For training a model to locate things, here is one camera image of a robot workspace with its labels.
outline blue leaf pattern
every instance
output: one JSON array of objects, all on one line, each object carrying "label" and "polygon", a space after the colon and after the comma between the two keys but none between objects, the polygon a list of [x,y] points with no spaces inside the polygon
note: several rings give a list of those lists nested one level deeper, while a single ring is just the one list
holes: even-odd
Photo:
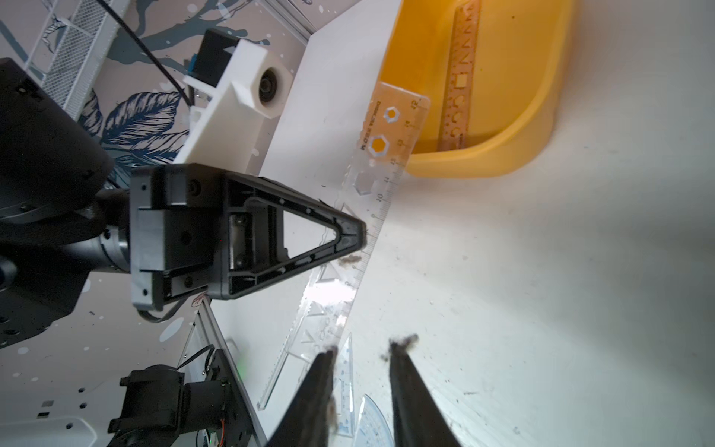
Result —
[{"label": "blue leaf pattern", "polygon": [[188,136],[188,130],[176,134],[154,135],[136,143],[129,151],[139,166],[171,163]]},{"label": "blue leaf pattern", "polygon": [[91,136],[96,136],[102,130],[102,112],[99,110],[99,100],[92,90],[89,101],[84,105],[82,114],[79,115],[79,123]]},{"label": "blue leaf pattern", "polygon": [[131,146],[166,132],[174,125],[180,97],[178,92],[133,94],[107,117],[102,143]]}]

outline transparent ruler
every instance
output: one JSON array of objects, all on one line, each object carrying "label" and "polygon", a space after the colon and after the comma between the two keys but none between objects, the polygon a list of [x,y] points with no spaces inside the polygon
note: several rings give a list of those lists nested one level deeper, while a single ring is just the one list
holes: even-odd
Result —
[{"label": "transparent ruler", "polygon": [[440,151],[464,149],[466,146],[474,84],[479,5],[480,0],[470,0],[458,6],[454,13],[440,140],[437,146]]},{"label": "transparent ruler", "polygon": [[357,433],[352,447],[393,447],[393,435],[390,426],[377,404],[365,394],[360,404],[357,420]]},{"label": "transparent ruler", "polygon": [[352,334],[347,336],[335,359],[332,398],[335,399],[337,434],[352,438],[355,433],[355,412],[352,408]]},{"label": "transparent ruler", "polygon": [[335,208],[367,224],[368,243],[360,252],[311,271],[293,326],[258,401],[259,410],[268,404],[289,355],[305,362],[304,375],[318,353],[340,342],[393,193],[429,107],[427,97],[382,82],[375,86],[360,140],[335,203]]}]

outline mesh panel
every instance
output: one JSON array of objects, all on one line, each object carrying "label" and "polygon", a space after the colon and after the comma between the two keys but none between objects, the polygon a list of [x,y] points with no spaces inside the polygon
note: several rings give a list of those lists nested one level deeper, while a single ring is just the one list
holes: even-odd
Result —
[{"label": "mesh panel", "polygon": [[[42,82],[42,89],[57,104],[73,118],[77,118],[82,109],[86,93],[92,87],[83,86],[82,94],[74,94],[75,85],[85,65],[90,59],[90,50],[97,40],[99,29],[107,13],[95,0],[81,0],[71,22],[84,30],[86,34],[74,27],[68,26],[62,41],[54,52],[50,69]],[[95,62],[94,71],[99,69],[102,61]]]}]

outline red wire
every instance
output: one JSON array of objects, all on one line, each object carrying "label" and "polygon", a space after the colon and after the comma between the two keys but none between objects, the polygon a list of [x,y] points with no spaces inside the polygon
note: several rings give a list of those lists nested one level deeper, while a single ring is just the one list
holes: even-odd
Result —
[{"label": "red wire", "polygon": [[222,419],[221,420],[221,442],[219,443],[219,447],[223,446],[223,441],[225,440],[226,436],[226,420]]}]

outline yellow bin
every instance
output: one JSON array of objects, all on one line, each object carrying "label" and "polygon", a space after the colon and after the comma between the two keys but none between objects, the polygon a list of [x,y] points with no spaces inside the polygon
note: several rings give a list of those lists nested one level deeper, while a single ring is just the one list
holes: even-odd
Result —
[{"label": "yellow bin", "polygon": [[404,0],[380,81],[430,98],[407,171],[494,177],[530,162],[553,129],[575,0],[481,0],[465,149],[438,152],[454,12],[464,1]]}]

